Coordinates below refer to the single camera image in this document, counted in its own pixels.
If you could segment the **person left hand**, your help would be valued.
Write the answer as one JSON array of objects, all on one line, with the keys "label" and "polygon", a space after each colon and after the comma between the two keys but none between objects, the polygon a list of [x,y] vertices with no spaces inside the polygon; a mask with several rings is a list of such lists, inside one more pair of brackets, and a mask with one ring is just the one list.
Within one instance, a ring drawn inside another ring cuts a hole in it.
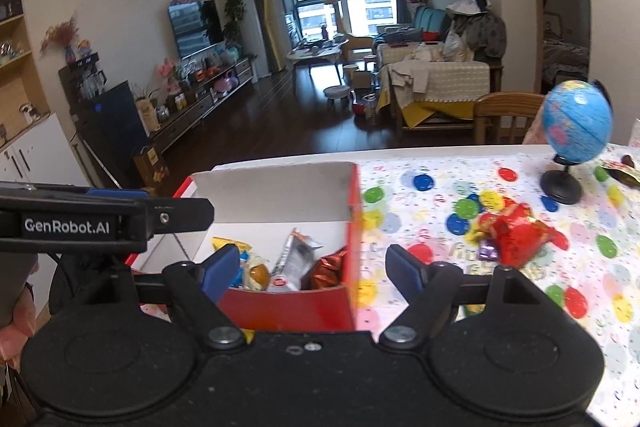
[{"label": "person left hand", "polygon": [[18,371],[23,349],[36,332],[36,307],[32,285],[25,283],[20,298],[15,303],[12,321],[0,332],[1,361]]}]

